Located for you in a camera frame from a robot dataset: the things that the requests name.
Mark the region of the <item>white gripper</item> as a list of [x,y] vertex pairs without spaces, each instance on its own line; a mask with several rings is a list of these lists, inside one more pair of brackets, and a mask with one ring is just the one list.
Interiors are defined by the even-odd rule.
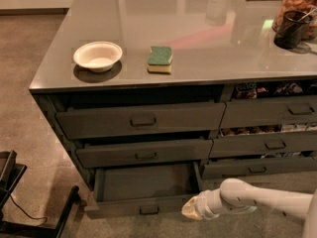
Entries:
[[220,190],[204,190],[191,197],[181,208],[181,213],[193,220],[211,220],[220,216],[222,201]]

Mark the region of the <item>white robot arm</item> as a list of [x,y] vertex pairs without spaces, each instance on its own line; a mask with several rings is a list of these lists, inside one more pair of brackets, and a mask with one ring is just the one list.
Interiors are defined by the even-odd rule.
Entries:
[[317,238],[317,191],[310,194],[262,188],[227,178],[219,188],[191,197],[181,213],[194,220],[211,220],[222,214],[251,213],[260,207],[292,221],[303,221],[302,238]]

